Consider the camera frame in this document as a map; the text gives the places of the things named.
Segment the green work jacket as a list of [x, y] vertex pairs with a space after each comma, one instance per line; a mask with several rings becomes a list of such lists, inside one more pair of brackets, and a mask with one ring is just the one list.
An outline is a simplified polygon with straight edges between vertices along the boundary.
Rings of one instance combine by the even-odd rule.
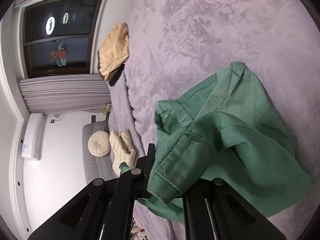
[[140, 204], [183, 223], [183, 194], [198, 179], [222, 178], [266, 217], [312, 188], [289, 132], [259, 79], [233, 62], [155, 110], [157, 149]]

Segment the grey quilted headboard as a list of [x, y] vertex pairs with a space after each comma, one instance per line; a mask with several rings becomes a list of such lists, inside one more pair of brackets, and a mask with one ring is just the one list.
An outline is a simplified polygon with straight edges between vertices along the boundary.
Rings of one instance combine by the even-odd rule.
[[113, 169], [113, 152], [110, 145], [110, 130], [107, 120], [92, 122], [82, 129], [82, 157], [86, 183], [96, 178], [116, 178]]

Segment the cream puffer jacket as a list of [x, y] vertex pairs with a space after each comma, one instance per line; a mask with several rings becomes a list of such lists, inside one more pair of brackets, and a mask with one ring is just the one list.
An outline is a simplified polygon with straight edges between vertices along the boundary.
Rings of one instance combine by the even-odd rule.
[[121, 131], [121, 133], [112, 130], [110, 133], [110, 145], [114, 152], [112, 168], [116, 175], [120, 175], [121, 163], [125, 163], [128, 167], [134, 167], [136, 150], [128, 129]]

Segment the round cream pleated cushion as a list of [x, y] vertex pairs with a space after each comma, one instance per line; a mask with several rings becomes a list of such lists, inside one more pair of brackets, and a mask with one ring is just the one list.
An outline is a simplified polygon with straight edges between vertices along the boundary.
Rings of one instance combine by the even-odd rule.
[[96, 131], [90, 136], [87, 146], [91, 155], [104, 157], [111, 150], [110, 135], [106, 131]]

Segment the grey pleated curtain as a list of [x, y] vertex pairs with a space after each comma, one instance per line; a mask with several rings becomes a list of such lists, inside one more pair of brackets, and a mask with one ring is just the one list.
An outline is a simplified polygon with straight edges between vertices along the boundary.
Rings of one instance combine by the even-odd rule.
[[37, 77], [21, 80], [18, 86], [30, 113], [103, 111], [111, 103], [108, 82], [99, 75]]

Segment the lavender plush bed blanket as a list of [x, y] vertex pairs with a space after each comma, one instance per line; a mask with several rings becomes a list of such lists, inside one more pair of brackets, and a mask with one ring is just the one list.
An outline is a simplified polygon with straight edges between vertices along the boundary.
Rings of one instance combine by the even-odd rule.
[[160, 100], [176, 99], [231, 62], [262, 82], [313, 178], [310, 194], [271, 218], [287, 239], [318, 239], [319, 29], [300, 0], [133, 0], [130, 56], [111, 88], [112, 129], [137, 155], [157, 141]]

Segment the dark window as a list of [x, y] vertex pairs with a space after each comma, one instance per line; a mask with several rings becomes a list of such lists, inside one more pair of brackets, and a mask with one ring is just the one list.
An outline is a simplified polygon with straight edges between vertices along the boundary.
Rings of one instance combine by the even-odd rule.
[[23, 51], [29, 78], [88, 74], [102, 0], [45, 0], [25, 8]]

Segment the white wall air conditioner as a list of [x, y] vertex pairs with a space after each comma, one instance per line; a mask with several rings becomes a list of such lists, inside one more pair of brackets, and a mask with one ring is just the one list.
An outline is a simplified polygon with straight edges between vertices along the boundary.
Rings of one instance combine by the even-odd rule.
[[27, 123], [25, 131], [22, 157], [28, 160], [41, 159], [41, 143], [44, 129], [44, 115], [41, 113], [33, 113]]

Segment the black garment under corduroy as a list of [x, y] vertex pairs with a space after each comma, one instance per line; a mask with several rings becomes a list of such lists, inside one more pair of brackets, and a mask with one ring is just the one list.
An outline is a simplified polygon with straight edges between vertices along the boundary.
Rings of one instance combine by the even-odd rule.
[[118, 79], [120, 78], [123, 70], [124, 70], [125, 64], [121, 64], [121, 66], [117, 69], [116, 73], [114, 74], [114, 76], [112, 77], [112, 79], [108, 82], [110, 87], [113, 87], [116, 82], [118, 81]]

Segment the beige corduroy garment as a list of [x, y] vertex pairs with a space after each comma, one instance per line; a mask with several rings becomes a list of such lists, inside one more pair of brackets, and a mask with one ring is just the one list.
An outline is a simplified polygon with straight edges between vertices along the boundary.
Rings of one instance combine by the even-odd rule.
[[126, 23], [116, 23], [104, 38], [99, 50], [98, 70], [104, 81], [110, 81], [129, 58], [129, 29]]

